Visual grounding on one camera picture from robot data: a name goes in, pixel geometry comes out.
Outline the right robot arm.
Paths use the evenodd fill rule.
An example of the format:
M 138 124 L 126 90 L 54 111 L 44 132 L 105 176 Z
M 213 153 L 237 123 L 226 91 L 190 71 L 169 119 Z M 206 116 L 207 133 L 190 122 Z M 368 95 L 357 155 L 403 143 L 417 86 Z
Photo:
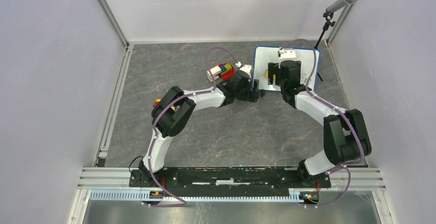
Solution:
M 302 160 L 297 181 L 312 186 L 323 173 L 359 164 L 372 152 L 364 116 L 357 109 L 346 110 L 319 97 L 301 83 L 301 62 L 285 60 L 268 64 L 268 83 L 280 87 L 283 100 L 323 127 L 323 149 Z

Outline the blue framed whiteboard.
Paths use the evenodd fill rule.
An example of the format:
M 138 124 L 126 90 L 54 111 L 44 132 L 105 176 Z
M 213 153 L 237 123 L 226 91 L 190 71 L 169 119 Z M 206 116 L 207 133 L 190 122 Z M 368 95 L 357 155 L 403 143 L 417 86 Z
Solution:
M 265 75 L 268 63 L 279 62 L 278 51 L 278 46 L 258 46 L 255 49 L 252 71 L 253 78 L 259 81 L 258 89 L 280 92 L 279 86 L 268 85 L 268 78 Z M 309 48 L 301 47 L 294 48 L 294 51 L 296 52 L 296 61 L 301 62 L 301 84 L 305 84 L 313 69 L 313 51 Z

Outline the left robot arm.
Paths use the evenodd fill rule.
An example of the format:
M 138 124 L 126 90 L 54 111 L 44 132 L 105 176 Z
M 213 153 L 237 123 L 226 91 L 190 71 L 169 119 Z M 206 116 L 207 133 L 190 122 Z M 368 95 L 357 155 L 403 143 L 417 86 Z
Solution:
M 151 113 L 152 137 L 148 151 L 138 167 L 143 182 L 151 187 L 161 182 L 160 171 L 164 168 L 169 146 L 195 111 L 223 107 L 235 100 L 256 102 L 260 96 L 259 80 L 251 78 L 247 71 L 241 69 L 230 79 L 206 89 L 170 88 Z

